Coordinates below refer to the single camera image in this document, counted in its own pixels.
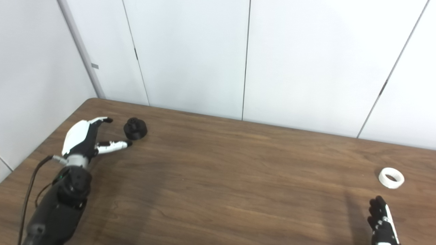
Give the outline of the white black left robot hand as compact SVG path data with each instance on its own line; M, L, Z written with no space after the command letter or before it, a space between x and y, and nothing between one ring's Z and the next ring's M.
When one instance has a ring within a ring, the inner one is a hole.
M62 156L66 159L71 155L81 155L88 160L93 157L126 149L133 145L132 141L106 141L97 142L98 129L103 123L110 124L113 121L109 117L97 117L92 120L78 121L64 139Z

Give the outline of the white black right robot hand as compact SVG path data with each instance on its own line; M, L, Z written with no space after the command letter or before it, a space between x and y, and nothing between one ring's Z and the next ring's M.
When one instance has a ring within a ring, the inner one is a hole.
M372 245L400 245L391 211L383 197L371 199L367 221L372 229Z

